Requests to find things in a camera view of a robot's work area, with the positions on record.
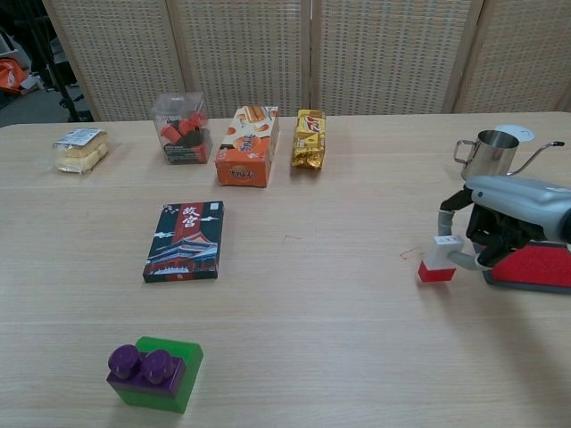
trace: clear plastic box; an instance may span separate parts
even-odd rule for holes
[[[153,105],[154,126],[168,163],[206,163],[212,141],[202,92],[161,94]]]

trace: purple block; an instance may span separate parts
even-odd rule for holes
[[[166,350],[139,352],[133,345],[118,347],[109,357],[107,382],[117,390],[175,397],[186,370],[182,358]]]

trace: building block toy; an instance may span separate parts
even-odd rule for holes
[[[185,413],[202,360],[197,343],[142,337],[111,354],[107,383],[131,406]]]
[[[460,236],[435,236],[430,251],[420,262],[418,276],[423,283],[450,281],[456,265],[448,259],[453,251],[462,251],[464,240]]]

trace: orange bag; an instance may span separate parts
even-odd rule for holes
[[[26,79],[26,71],[22,70],[12,58],[0,60],[0,91],[19,95],[20,83]]]

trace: red base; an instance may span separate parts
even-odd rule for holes
[[[428,270],[425,266],[425,262],[420,262],[420,267],[418,268],[418,276],[423,283],[436,283],[440,281],[450,281],[454,276],[456,269],[439,269],[439,270]]]

